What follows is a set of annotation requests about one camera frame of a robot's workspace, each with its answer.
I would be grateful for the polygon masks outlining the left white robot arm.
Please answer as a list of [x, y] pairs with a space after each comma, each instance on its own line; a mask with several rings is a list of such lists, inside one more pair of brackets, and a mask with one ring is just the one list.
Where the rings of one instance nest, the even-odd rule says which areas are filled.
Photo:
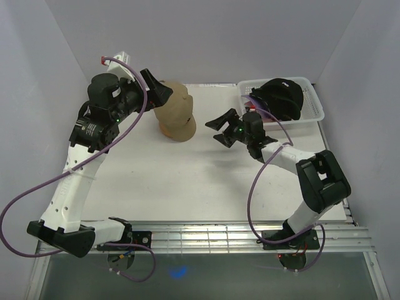
[[83, 222], [84, 203], [94, 177], [119, 136], [119, 124], [131, 113], [149, 111], [165, 105], [173, 89], [159, 82], [148, 69], [141, 71], [147, 88], [136, 80], [115, 74], [94, 76], [87, 89], [88, 100], [81, 106], [69, 138], [64, 167], [66, 177], [57, 185], [49, 206], [27, 233], [78, 258], [93, 246], [113, 243], [127, 249], [133, 241], [132, 226], [118, 217]]

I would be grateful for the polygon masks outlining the black NY baseball cap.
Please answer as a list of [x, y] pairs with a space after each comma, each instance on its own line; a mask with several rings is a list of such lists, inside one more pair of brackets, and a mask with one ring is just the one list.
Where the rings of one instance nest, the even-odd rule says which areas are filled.
[[304, 104], [301, 86], [292, 80], [274, 78], [258, 88], [252, 88], [249, 96], [263, 110], [280, 121], [299, 120]]

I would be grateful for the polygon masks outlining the beige baseball cap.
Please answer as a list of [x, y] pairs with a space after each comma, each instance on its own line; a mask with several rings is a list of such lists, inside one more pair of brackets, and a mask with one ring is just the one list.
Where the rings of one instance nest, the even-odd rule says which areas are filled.
[[174, 130], [173, 141], [186, 142], [196, 132], [193, 97], [188, 93], [187, 87], [179, 82], [164, 81], [163, 84], [171, 88], [173, 94], [164, 106], [154, 109], [154, 114], [159, 123]]

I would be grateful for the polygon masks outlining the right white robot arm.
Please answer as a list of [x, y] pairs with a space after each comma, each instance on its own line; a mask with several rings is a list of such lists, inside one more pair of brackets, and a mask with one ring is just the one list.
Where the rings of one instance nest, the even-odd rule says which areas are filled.
[[255, 111], [239, 116], [231, 108], [205, 125], [217, 131], [213, 138], [227, 148], [240, 142], [264, 168], [277, 166], [298, 178], [301, 204], [277, 233], [267, 239], [257, 236], [263, 244], [285, 244], [289, 248], [297, 248], [318, 226], [320, 218], [351, 194], [350, 184], [331, 151], [303, 151], [295, 148], [292, 141], [279, 142], [267, 135], [262, 117]]

